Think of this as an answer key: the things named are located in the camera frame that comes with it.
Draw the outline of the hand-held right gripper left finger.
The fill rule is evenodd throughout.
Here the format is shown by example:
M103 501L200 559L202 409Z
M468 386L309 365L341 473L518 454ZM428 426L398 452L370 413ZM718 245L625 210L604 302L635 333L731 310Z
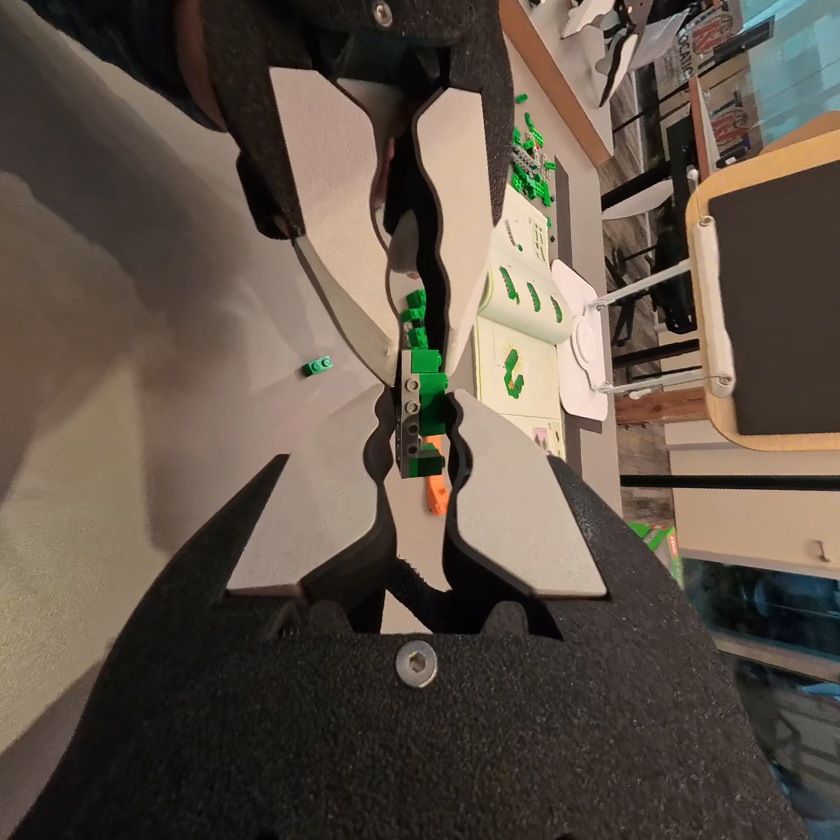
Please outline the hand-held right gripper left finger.
M395 428L392 388L375 384L309 429L282 467L227 593L336 602L354 630L380 631L397 548L385 491Z

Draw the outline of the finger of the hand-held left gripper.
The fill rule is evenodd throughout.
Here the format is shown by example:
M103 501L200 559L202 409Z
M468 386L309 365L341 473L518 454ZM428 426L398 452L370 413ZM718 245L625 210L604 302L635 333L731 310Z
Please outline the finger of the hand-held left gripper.
M371 205L380 167L371 116L316 70L275 67L269 78L303 222L297 256L346 343L393 385L401 330Z
M417 274L427 294L430 344L454 370L487 282L494 233L485 120L478 92L449 87L413 118L418 186L394 233L394 271Z

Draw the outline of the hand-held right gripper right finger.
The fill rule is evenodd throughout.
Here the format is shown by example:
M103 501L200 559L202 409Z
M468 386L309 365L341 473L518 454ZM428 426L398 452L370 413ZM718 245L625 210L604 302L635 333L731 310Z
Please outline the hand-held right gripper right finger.
M467 391L448 401L453 546L524 595L603 598L606 584L550 456Z

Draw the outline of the small green brick cluster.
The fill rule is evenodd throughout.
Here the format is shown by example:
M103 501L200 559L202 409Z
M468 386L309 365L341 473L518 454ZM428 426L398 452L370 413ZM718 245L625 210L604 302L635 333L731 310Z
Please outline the small green brick cluster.
M406 304L401 310L402 347L405 350L428 350L428 338L425 326L427 296L423 288L418 288L406 295Z

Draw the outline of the green grey brick assembly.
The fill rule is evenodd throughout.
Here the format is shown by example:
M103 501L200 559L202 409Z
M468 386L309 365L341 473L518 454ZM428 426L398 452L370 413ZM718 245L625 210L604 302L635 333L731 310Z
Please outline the green grey brick assembly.
M403 350L395 384L395 462L403 479L440 476L447 433L448 377L436 350Z

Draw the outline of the person's left forearm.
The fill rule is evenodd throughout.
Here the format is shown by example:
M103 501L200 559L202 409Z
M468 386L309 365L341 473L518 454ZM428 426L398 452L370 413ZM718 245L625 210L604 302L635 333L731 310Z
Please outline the person's left forearm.
M49 25L160 94L196 123L226 131L209 74L200 2L28 1Z

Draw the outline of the grey desk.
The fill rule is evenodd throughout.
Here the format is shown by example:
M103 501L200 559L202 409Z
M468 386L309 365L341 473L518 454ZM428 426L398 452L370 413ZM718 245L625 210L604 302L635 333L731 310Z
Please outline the grey desk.
M61 47L2 43L27 67L25 106L9 116L2 164L39 206L97 248L87 265L45 275L56 329L85 348L137 351L139 379L188 392L194 425L150 441L181 486L145 500L203 512L115 630L74 733L10 838L615 838L628 836L626 781L595 702L614 656L599 623L618 607L610 554L632 537L610 508L549 455L606 589L601 599L543 599L497 581L448 535L438 541L448 591L402 551L388 574L380 631L356 631L336 602L235 596L226 586L299 440L382 383L346 343L293 240L258 231L244 197L230 203L158 133L129 136L133 111L79 88L76 70L41 65ZM418 186L413 118L426 101L340 79L374 124L371 195L386 249ZM241 190L242 183L236 172ZM328 355L332 369L300 368ZM400 358L397 356L397 367ZM392 388L395 406L395 385ZM396 457L385 478L392 515Z

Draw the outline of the open instruction booklet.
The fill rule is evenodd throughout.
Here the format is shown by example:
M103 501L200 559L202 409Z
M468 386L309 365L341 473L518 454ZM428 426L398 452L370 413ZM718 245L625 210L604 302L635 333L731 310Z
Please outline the open instruction booklet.
M550 266L549 219L507 185L472 332L476 398L562 456L558 348L572 313Z

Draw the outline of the green cardboard box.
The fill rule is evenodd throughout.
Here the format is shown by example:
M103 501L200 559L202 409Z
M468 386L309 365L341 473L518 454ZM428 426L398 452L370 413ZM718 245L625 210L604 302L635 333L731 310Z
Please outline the green cardboard box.
M675 526L654 526L630 521L628 527L650 548L681 590L685 590L685 567L679 555Z

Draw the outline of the white stand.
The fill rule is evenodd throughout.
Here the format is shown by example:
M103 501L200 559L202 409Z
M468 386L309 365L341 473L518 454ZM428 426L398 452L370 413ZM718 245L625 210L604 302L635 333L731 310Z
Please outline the white stand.
M552 279L570 308L570 337L557 347L560 399L568 414L601 421L610 396L649 392L661 385L705 382L718 398L730 397L736 387L732 342L726 328L721 294L718 226L711 215L687 225L689 258L619 290L597 297L594 289L572 268L556 259ZM606 371L602 315L610 306L663 286L689 274L696 290L696 306L703 311L701 333L706 362L699 369L669 372L648 381L615 385Z

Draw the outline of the black rod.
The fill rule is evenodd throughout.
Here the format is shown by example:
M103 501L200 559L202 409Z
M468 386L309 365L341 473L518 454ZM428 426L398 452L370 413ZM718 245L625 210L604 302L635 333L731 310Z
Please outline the black rod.
M839 491L839 476L621 475L620 484L639 489Z

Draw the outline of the spare black white gripper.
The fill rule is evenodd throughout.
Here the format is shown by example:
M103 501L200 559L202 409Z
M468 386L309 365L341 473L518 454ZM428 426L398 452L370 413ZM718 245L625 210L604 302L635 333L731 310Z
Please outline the spare black white gripper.
M607 27L608 44L605 56L594 65L604 76L599 108L603 108L625 78L655 1L580 1L571 2L561 34L567 39L585 27Z

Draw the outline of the white cabinet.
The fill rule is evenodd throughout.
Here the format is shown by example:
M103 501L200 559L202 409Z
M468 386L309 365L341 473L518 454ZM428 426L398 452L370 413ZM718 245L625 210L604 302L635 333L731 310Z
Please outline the white cabinet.
M676 476L836 476L838 451L757 451L709 421L665 425ZM674 489L686 557L838 579L839 500L832 490Z

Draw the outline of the red lettered sign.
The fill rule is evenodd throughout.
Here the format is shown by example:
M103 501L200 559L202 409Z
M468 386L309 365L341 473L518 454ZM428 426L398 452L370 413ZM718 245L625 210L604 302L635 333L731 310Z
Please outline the red lettered sign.
M740 1L703 2L654 63L658 93L664 96L710 68L715 49L737 35L742 24Z

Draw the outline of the wood framed black board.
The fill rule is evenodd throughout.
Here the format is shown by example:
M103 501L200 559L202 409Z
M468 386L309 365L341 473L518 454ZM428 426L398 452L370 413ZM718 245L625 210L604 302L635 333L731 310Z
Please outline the wood framed black board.
M743 448L839 448L838 158L831 111L688 201L702 415Z

